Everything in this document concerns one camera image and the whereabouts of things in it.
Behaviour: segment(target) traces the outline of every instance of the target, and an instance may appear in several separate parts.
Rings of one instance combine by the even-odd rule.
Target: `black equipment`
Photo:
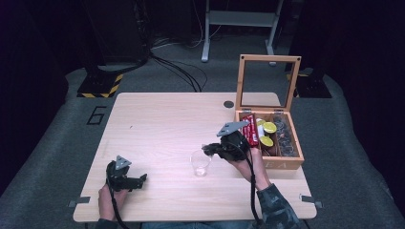
[[[232,161],[247,159],[246,153],[249,149],[247,139],[239,131],[223,135],[221,143],[202,146],[202,150],[207,156],[218,154],[220,158]]]
[[[117,202],[114,198],[114,192],[119,192],[122,189],[129,189],[132,191],[133,189],[141,189],[143,186],[143,182],[146,180],[146,174],[142,175],[140,178],[128,178],[126,174],[129,170],[129,165],[131,161],[125,159],[124,157],[117,156],[117,161],[111,161],[107,165],[107,184],[111,194],[111,201],[113,203],[114,212],[116,214],[116,218],[118,224],[124,228],[129,229],[125,223],[122,221],[121,216],[119,215],[119,211],[117,208]]]
[[[122,189],[141,189],[147,175],[142,175],[140,178],[129,178],[126,176],[128,170],[128,165],[119,167],[115,161],[111,161],[107,166],[107,183],[110,188],[116,192],[119,192]]]

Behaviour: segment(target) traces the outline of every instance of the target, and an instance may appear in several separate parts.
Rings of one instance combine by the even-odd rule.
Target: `person's arm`
[[[257,196],[266,228],[300,228],[300,222],[294,210],[277,187],[268,179],[261,152],[252,148],[247,153],[249,159],[250,155],[256,179]],[[246,160],[228,162],[235,166],[242,176],[250,182],[251,172]]]
[[[127,194],[128,190],[114,192],[118,210],[122,208]],[[100,213],[100,219],[96,224],[96,229],[117,229],[116,213],[114,212],[113,202],[107,184],[104,184],[98,191],[98,211]]]

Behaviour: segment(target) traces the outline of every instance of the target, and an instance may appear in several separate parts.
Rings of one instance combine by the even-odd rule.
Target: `wooden box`
[[[268,140],[267,137],[272,140],[273,146],[268,147],[271,141],[266,146],[258,135],[256,139],[256,147],[262,151],[267,169],[296,170],[304,162],[290,114],[300,61],[300,56],[285,55],[242,54],[240,58],[235,120],[242,121],[247,116],[254,115],[256,133],[265,135],[261,137],[264,143]],[[253,96],[255,99],[249,99],[252,94],[256,94]],[[264,104],[260,101],[270,101],[272,97],[273,102]],[[272,133],[267,129],[267,132],[263,133],[261,129],[264,122],[272,122],[277,131]]]

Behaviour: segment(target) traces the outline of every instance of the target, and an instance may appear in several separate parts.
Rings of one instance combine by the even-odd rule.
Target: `yellow and black tape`
[[[92,94],[92,93],[78,93],[77,97],[112,97],[114,94],[116,94],[116,91],[118,89],[119,83],[121,82],[123,75],[120,74],[117,76],[116,81],[114,82],[113,87],[111,88],[110,92],[106,94]]]

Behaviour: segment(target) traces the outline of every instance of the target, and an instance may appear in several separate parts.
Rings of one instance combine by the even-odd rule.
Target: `wooden table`
[[[204,221],[254,219],[250,184],[217,155],[206,177],[195,177],[189,157],[203,144],[220,142],[216,133],[234,120],[236,93],[119,94],[77,204],[74,219],[97,221],[98,190],[105,171],[117,155],[132,161],[128,177],[148,177],[120,211],[124,221]],[[274,94],[245,94],[244,100],[278,103]],[[312,219],[316,209],[300,195],[311,196],[302,168],[267,170],[300,219]],[[261,215],[259,201],[256,208]]]

